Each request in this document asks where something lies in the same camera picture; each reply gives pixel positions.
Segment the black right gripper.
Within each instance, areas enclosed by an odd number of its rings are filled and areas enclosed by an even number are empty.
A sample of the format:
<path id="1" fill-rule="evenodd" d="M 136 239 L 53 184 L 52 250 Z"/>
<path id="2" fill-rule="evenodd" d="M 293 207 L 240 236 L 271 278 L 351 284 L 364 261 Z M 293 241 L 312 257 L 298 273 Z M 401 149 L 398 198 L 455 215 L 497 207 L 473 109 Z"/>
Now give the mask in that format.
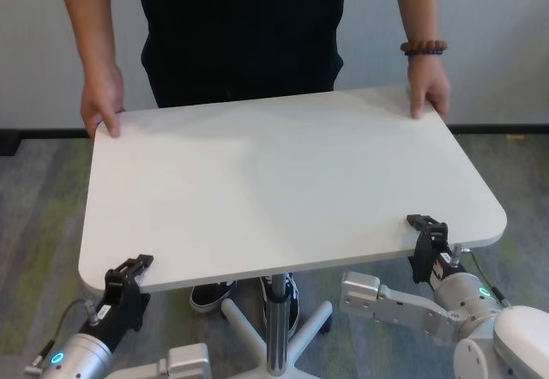
<path id="1" fill-rule="evenodd" d="M 444 279 L 452 274 L 465 273 L 459 263 L 451 266 L 451 251 L 448 246 L 448 226 L 429 215 L 409 214 L 407 222 L 420 234 L 431 240 L 418 241 L 412 256 L 408 257 L 416 284 L 425 282 L 432 290 L 437 290 Z"/>

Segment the person's left hand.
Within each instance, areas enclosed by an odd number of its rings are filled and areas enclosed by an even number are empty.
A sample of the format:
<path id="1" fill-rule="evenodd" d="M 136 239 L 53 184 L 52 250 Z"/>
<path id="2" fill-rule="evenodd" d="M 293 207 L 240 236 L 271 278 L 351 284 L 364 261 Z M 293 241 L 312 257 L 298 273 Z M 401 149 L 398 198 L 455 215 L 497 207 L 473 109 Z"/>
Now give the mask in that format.
<path id="1" fill-rule="evenodd" d="M 422 117 L 429 103 L 440 115 L 449 111 L 450 83 L 439 56 L 414 56 L 408 60 L 407 78 L 410 87 L 412 118 Z"/>

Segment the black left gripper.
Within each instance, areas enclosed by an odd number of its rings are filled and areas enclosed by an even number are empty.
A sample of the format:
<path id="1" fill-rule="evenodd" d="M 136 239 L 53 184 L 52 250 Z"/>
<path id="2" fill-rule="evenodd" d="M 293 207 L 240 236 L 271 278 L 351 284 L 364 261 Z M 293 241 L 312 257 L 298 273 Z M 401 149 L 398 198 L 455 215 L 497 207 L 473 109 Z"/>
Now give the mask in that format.
<path id="1" fill-rule="evenodd" d="M 138 332 L 142 328 L 143 315 L 151 295 L 141 293 L 139 285 L 133 282 L 153 261 L 153 256 L 140 254 L 109 269 L 105 275 L 104 296 L 96 310 L 100 315 L 103 308 L 109 306 L 109 309 L 95 326 L 85 322 L 79 333 L 94 337 L 114 352 L 130 329 Z"/>

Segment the person's right hand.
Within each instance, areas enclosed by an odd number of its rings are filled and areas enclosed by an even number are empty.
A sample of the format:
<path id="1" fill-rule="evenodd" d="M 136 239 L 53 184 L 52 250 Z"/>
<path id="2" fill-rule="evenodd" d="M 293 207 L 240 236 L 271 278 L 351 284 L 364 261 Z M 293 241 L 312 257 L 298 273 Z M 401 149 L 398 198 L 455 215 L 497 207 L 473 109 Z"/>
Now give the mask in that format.
<path id="1" fill-rule="evenodd" d="M 91 138 L 103 123 L 110 137 L 120 136 L 118 113 L 124 111 L 124 81 L 115 63 L 99 63 L 84 69 L 81 119 Z"/>

